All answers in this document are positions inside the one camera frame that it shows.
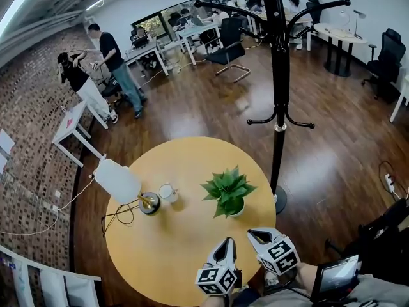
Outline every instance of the wooden floor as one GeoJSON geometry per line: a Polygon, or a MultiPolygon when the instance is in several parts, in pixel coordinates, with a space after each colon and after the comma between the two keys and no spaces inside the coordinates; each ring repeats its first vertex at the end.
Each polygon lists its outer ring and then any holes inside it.
{"type": "MultiPolygon", "coordinates": [[[[336,257],[324,250],[327,237],[346,245],[356,237],[359,224],[372,221],[393,202],[378,179],[382,160],[393,164],[402,183],[409,183],[408,110],[402,108],[391,124],[394,104],[374,100],[370,84],[361,87],[368,72],[353,62],[351,77],[336,77],[323,68],[325,53],[320,42],[313,42],[311,52],[291,52],[290,115],[299,122],[314,122],[316,128],[289,124],[279,179],[288,205],[277,216],[277,228],[311,264],[336,257]]],[[[165,141],[211,136],[246,151],[269,178],[274,123],[246,124],[248,118],[264,119],[272,113],[268,47],[248,50],[240,64],[252,73],[236,84],[232,82],[239,70],[215,77],[220,67],[209,63],[187,66],[169,77],[158,75],[145,87],[149,101],[143,119],[134,120],[133,110],[123,106],[118,123],[108,131],[95,124],[94,146],[129,166],[165,141]]],[[[87,155],[84,165],[79,190],[89,182],[96,157],[87,155]]],[[[77,200],[75,270],[102,277],[107,305],[159,306],[127,285],[111,262],[100,225],[108,201],[109,195],[96,184],[77,200]]]]}

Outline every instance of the black t-shirt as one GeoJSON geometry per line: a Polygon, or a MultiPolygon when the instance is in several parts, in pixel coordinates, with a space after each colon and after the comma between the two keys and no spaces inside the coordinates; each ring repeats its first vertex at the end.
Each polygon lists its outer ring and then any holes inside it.
{"type": "Polygon", "coordinates": [[[109,51],[115,48],[116,53],[113,55],[109,60],[105,63],[110,72],[116,70],[123,64],[123,59],[121,55],[120,48],[118,48],[118,44],[116,44],[114,37],[108,33],[103,32],[100,37],[100,48],[102,52],[102,56],[105,58],[109,51]]]}
{"type": "MultiPolygon", "coordinates": [[[[71,59],[74,60],[78,56],[79,54],[73,54],[71,56],[71,59]]],[[[63,66],[63,70],[64,73],[61,74],[63,83],[65,83],[65,80],[68,79],[74,92],[77,92],[79,89],[81,89],[84,83],[89,78],[89,75],[80,68],[79,61],[77,67],[74,67],[72,65],[72,62],[69,61],[68,66],[63,66]]]]}

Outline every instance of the yellow table top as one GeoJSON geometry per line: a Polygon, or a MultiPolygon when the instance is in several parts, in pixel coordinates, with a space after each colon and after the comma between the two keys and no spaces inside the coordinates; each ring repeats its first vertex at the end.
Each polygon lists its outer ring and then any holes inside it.
{"type": "MultiPolygon", "coordinates": [[[[135,220],[123,225],[115,220],[106,233],[111,259],[125,281],[139,293],[171,306],[198,306],[205,295],[195,286],[197,271],[208,254],[226,237],[234,238],[236,266],[242,283],[259,269],[256,252],[247,239],[247,230],[275,226],[275,205],[270,184],[261,168],[243,150],[225,141],[206,137],[175,139],[140,156],[130,167],[142,182],[142,192],[155,192],[169,182],[178,190],[173,204],[162,200],[159,211],[147,216],[134,210],[135,220]],[[202,201],[207,195],[200,184],[213,173],[239,165],[249,184],[258,188],[245,200],[237,218],[213,219],[217,202],[202,201]]],[[[107,214],[119,203],[111,197],[107,214]]],[[[129,212],[120,214],[132,220],[129,212]]]]}

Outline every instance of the white pot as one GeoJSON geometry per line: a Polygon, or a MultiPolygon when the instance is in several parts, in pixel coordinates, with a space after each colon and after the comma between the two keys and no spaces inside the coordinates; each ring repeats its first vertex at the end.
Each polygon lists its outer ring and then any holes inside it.
{"type": "Polygon", "coordinates": [[[237,214],[230,215],[230,217],[238,217],[238,216],[240,216],[241,214],[243,214],[244,206],[245,206],[245,202],[244,202],[244,204],[243,204],[243,208],[241,209],[241,211],[239,211],[237,214]]]}

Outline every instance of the green plant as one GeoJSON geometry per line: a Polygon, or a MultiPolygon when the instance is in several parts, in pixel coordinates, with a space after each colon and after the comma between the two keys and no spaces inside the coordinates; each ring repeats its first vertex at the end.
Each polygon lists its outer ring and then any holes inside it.
{"type": "Polygon", "coordinates": [[[208,192],[203,200],[217,200],[216,213],[213,218],[237,214],[244,207],[244,197],[253,192],[254,187],[246,179],[246,175],[239,175],[238,165],[232,170],[228,169],[223,174],[213,173],[213,180],[201,184],[208,192]]]}

